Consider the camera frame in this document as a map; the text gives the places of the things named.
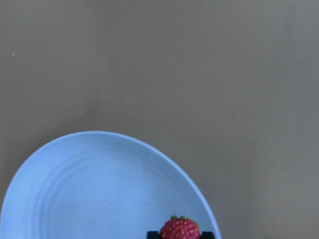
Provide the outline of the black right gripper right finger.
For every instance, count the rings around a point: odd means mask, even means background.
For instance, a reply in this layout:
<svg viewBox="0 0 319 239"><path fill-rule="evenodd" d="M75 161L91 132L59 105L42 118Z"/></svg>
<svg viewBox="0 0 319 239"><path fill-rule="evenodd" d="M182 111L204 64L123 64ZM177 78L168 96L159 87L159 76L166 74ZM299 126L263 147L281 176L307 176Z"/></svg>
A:
<svg viewBox="0 0 319 239"><path fill-rule="evenodd" d="M214 233L213 232L202 232L201 239L214 239Z"/></svg>

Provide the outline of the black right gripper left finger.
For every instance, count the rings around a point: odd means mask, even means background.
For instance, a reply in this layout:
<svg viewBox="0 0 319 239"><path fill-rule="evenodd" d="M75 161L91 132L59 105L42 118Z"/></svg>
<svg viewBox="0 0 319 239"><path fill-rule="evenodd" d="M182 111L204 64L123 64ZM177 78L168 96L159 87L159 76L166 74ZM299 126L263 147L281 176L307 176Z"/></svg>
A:
<svg viewBox="0 0 319 239"><path fill-rule="evenodd" d="M158 231L148 231L147 232L147 236L146 239L159 239L159 233Z"/></svg>

